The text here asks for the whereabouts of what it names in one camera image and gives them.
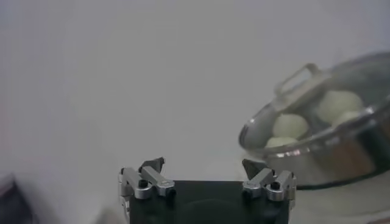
metal bracket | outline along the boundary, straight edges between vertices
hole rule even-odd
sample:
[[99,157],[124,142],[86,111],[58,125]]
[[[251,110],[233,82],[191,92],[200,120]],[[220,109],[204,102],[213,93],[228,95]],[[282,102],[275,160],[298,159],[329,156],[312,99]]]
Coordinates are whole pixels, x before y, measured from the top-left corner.
[[266,186],[267,197],[271,201],[290,201],[290,209],[295,205],[297,178],[290,171],[282,171],[274,182]]
[[274,180],[274,171],[268,168],[262,169],[251,180],[243,182],[243,195],[246,199],[260,197],[261,190]]
[[167,180],[161,174],[159,174],[151,166],[145,166],[141,168],[141,176],[151,182],[157,190],[159,196],[172,197],[175,196],[175,182]]
[[121,196],[134,194],[134,197],[137,199],[148,199],[151,197],[152,185],[147,180],[142,179],[133,168],[123,168],[121,174]]

